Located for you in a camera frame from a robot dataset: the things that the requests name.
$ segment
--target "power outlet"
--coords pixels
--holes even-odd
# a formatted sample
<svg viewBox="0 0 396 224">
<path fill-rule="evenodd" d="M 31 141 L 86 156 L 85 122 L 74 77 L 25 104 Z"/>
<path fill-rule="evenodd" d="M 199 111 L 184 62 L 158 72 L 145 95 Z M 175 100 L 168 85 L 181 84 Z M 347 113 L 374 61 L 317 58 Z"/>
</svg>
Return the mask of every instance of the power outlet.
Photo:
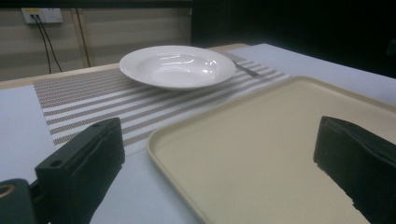
<svg viewBox="0 0 396 224">
<path fill-rule="evenodd" d="M 42 23 L 63 22 L 61 10 L 59 8 L 22 8 L 23 17 L 28 24 L 35 23 L 32 16 L 38 16 Z"/>
</svg>

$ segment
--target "white table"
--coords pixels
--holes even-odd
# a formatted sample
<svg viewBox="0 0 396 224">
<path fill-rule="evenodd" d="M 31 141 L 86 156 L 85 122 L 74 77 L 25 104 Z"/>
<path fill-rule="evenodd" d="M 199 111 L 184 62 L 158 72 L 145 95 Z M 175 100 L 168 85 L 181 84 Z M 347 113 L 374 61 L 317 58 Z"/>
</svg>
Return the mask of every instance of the white table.
<svg viewBox="0 0 396 224">
<path fill-rule="evenodd" d="M 396 105 L 393 78 L 266 44 L 230 52 L 293 76 L 317 78 Z M 0 90 L 0 143 L 0 180 L 24 178 L 32 182 L 34 168 L 55 150 L 32 85 Z M 199 223 L 199 220 L 142 150 L 126 158 L 92 223 Z"/>
</svg>

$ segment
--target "plastic tray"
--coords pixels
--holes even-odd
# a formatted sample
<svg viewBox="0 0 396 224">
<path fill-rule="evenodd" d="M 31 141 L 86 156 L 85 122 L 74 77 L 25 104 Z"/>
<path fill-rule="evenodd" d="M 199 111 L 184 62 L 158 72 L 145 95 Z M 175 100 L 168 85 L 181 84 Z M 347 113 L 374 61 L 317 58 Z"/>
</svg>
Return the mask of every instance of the plastic tray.
<svg viewBox="0 0 396 224">
<path fill-rule="evenodd" d="M 294 77 L 155 131 L 148 153 L 205 223 L 368 223 L 313 162 L 322 116 L 396 143 L 396 107 Z"/>
</svg>

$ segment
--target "placemat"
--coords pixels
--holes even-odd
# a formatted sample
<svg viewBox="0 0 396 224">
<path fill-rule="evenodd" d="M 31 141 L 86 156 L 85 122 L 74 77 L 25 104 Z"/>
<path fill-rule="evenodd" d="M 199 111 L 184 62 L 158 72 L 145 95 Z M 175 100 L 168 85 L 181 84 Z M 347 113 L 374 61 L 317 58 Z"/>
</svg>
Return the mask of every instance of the placemat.
<svg viewBox="0 0 396 224">
<path fill-rule="evenodd" d="M 236 56 L 233 59 L 261 77 L 236 70 L 233 77 L 215 86 L 167 91 L 111 69 L 43 79 L 34 86 L 56 148 L 97 121 L 119 117 L 125 154 L 130 155 L 144 149 L 150 133 L 163 125 L 290 77 L 263 64 Z"/>
</svg>

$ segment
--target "dark background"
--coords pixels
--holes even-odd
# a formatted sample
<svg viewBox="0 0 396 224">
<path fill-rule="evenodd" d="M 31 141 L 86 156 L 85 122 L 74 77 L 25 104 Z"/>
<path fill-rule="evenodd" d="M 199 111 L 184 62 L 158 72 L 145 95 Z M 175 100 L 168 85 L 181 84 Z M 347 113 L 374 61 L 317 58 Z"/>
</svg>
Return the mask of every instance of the dark background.
<svg viewBox="0 0 396 224">
<path fill-rule="evenodd" d="M 396 77 L 396 7 L 372 0 L 195 0 L 191 44 L 267 43 Z"/>
</svg>

